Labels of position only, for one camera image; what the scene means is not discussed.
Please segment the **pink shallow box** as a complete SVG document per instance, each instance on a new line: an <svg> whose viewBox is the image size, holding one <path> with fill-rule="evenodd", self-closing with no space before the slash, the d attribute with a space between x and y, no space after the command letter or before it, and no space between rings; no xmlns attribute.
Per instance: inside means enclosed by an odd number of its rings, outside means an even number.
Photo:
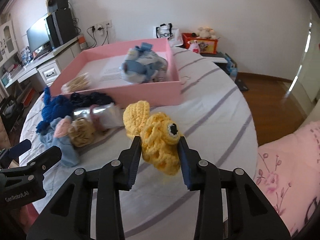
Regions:
<svg viewBox="0 0 320 240"><path fill-rule="evenodd" d="M167 60L163 81L133 84L121 77L120 66L128 50L143 42L151 44L152 50ZM51 96L60 95L65 83L84 73L89 75L89 87L78 91L80 94L106 93L122 108L139 100L146 100L151 106L179 105L182 101L173 52L164 38L118 42L82 51L52 83Z"/></svg>

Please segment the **tan crochet item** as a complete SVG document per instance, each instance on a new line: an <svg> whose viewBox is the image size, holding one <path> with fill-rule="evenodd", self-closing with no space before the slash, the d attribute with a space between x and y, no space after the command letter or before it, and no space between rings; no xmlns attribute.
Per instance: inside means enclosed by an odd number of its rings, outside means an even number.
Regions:
<svg viewBox="0 0 320 240"><path fill-rule="evenodd" d="M95 127L85 118L72 121L68 129L68 136L73 146L84 147L94 141Z"/></svg>

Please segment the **red toy box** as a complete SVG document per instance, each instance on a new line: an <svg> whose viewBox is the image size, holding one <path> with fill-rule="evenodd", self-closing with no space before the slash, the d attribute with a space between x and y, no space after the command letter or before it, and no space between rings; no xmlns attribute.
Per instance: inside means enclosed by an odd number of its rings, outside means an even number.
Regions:
<svg viewBox="0 0 320 240"><path fill-rule="evenodd" d="M201 48L201 53L208 53L208 54L216 54L217 53L217 43L218 40L212 40L212 39L206 39L206 38L198 38L195 35L191 33L183 33L182 34L183 39L183 46L185 49L189 48L189 44L187 44L188 41L193 42L196 40Z"/></svg>

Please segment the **pink floral bedding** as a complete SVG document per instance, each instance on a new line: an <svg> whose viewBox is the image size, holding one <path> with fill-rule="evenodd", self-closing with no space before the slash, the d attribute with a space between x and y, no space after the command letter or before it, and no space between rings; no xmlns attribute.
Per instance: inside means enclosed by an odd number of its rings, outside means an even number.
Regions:
<svg viewBox="0 0 320 240"><path fill-rule="evenodd" d="M254 181L297 234L319 206L319 122L258 148Z"/></svg>

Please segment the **black computer tower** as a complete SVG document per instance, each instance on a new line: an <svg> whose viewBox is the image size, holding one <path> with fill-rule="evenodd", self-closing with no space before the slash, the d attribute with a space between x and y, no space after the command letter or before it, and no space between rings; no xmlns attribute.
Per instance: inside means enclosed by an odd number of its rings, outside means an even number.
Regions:
<svg viewBox="0 0 320 240"><path fill-rule="evenodd" d="M71 10L59 9L46 17L46 27L50 45L53 49L64 45L76 37Z"/></svg>

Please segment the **white glass door cabinet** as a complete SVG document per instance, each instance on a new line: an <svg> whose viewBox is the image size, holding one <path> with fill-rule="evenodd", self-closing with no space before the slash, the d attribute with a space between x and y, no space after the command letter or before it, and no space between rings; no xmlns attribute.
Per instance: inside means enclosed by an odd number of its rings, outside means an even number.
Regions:
<svg viewBox="0 0 320 240"><path fill-rule="evenodd" d="M17 43L12 26L12 20L1 25L1 66L5 64L8 59L12 58L17 52Z"/></svg>

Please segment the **black speaker box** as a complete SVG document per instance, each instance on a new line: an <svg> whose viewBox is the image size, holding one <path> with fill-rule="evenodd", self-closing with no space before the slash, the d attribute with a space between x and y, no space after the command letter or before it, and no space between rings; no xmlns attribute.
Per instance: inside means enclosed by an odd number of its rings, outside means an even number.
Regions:
<svg viewBox="0 0 320 240"><path fill-rule="evenodd" d="M68 0L46 0L48 13L68 8Z"/></svg>

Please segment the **dark blue knitted cloth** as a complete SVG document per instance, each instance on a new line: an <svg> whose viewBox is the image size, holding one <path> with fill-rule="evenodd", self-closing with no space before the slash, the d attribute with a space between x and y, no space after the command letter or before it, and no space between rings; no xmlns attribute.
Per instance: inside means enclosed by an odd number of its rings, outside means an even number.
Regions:
<svg viewBox="0 0 320 240"><path fill-rule="evenodd" d="M52 98L49 87L44 89L43 102L42 121L37 125L36 133L45 131L53 120L71 115L74 110L73 105L67 97L58 95Z"/></svg>

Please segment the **white desk with drawers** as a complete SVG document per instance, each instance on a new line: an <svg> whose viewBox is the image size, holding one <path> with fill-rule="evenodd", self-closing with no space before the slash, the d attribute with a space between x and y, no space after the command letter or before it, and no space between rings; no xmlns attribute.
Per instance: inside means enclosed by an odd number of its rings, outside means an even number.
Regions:
<svg viewBox="0 0 320 240"><path fill-rule="evenodd" d="M13 77L8 79L8 82L3 83L1 80L1 88L4 89L6 95L9 95L8 88L11 85L15 82L22 83L34 75L40 77L41 85L50 85L80 53L79 37L75 37L22 67Z"/></svg>

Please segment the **silver foil packet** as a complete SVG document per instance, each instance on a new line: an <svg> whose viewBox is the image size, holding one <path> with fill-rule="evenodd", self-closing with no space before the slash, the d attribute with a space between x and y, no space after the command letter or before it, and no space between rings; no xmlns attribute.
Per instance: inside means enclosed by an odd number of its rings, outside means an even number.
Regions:
<svg viewBox="0 0 320 240"><path fill-rule="evenodd" d="M73 111L72 117L74 120L85 118L93 124L97 131L124 126L123 111L114 103L77 108Z"/></svg>

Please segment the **yellow crochet toy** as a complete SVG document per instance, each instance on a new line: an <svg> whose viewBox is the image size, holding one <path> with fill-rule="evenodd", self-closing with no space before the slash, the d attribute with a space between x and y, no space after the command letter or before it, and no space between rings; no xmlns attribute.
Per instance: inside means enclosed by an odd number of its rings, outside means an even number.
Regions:
<svg viewBox="0 0 320 240"><path fill-rule="evenodd" d="M147 101L128 105L123 113L126 135L139 136L143 160L166 175L174 176L180 169L177 145L181 133L177 124L163 112L150 113Z"/></svg>

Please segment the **black computer monitor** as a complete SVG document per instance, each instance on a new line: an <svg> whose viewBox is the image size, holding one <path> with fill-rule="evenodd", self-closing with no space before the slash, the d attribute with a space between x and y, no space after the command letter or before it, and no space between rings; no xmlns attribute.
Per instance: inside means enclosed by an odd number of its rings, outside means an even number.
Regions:
<svg viewBox="0 0 320 240"><path fill-rule="evenodd" d="M33 53L41 46L49 42L49 36L46 28L47 15L39 18L28 30L27 39L30 52Z"/></svg>

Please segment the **pink plush toy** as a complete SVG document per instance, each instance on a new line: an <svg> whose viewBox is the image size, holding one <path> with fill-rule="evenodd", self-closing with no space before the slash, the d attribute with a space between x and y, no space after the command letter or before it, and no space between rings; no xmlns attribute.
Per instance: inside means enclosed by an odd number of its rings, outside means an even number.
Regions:
<svg viewBox="0 0 320 240"><path fill-rule="evenodd" d="M188 41L187 44L189 44L188 50L192 51L193 53L199 54L201 52L201 48L196 40L193 42Z"/></svg>

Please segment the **light blue baby clothes bundle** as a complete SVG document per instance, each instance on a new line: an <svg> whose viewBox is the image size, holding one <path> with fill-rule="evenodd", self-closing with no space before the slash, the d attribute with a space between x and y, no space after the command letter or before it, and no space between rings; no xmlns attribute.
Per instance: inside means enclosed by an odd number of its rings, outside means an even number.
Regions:
<svg viewBox="0 0 320 240"><path fill-rule="evenodd" d="M131 84L162 82L167 78L168 62L152 50L152 44L143 42L128 50L119 69L121 78Z"/></svg>

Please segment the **orange white bottle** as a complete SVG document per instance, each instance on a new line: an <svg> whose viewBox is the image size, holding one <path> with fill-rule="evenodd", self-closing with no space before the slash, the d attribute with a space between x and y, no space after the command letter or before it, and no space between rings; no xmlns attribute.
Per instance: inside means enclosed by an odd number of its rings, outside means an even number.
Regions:
<svg viewBox="0 0 320 240"><path fill-rule="evenodd" d="M88 48L88 45L87 45L87 42L86 42L84 35L78 36L78 43L79 43L81 50L86 50Z"/></svg>

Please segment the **navy blue dark cloth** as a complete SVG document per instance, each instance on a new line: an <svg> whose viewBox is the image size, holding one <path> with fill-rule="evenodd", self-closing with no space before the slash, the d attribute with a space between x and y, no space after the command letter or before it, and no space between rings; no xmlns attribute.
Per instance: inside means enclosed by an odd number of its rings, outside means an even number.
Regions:
<svg viewBox="0 0 320 240"><path fill-rule="evenodd" d="M99 92L92 92L88 95L72 93L69 99L74 109L86 108L92 105L102 106L116 103L109 95Z"/></svg>

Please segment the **white wall socket strip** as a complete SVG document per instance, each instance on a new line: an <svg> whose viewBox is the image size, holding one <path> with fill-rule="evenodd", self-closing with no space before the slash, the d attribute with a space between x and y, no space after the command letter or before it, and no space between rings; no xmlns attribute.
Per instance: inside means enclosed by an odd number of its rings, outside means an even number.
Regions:
<svg viewBox="0 0 320 240"><path fill-rule="evenodd" d="M106 20L100 23L93 25L94 31L93 33L98 36L103 36L112 28L112 21Z"/></svg>

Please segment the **white tote bag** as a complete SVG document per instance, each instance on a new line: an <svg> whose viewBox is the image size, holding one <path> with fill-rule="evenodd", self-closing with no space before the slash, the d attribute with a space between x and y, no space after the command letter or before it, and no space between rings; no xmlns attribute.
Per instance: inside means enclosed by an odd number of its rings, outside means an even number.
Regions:
<svg viewBox="0 0 320 240"><path fill-rule="evenodd" d="M154 27L153 38L166 38L171 47L179 47L183 45L183 39L180 30L173 27L172 23L163 23Z"/></svg>

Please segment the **light blue terry headband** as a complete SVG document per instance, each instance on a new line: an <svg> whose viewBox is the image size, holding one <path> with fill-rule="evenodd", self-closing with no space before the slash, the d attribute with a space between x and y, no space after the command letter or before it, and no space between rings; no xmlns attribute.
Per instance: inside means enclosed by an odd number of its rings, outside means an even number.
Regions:
<svg viewBox="0 0 320 240"><path fill-rule="evenodd" d="M49 126L40 132L40 142L46 149L57 146L62 152L61 163L66 167L74 167L79 164L79 155L75 151L68 135L72 119L70 116L54 119Z"/></svg>

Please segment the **cream plush toy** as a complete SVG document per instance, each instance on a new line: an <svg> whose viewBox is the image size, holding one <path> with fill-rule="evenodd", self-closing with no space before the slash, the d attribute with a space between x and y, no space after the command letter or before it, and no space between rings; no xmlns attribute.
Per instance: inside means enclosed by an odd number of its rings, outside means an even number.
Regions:
<svg viewBox="0 0 320 240"><path fill-rule="evenodd" d="M216 39L215 31L210 27L199 27L196 32L197 37L206 39Z"/></svg>

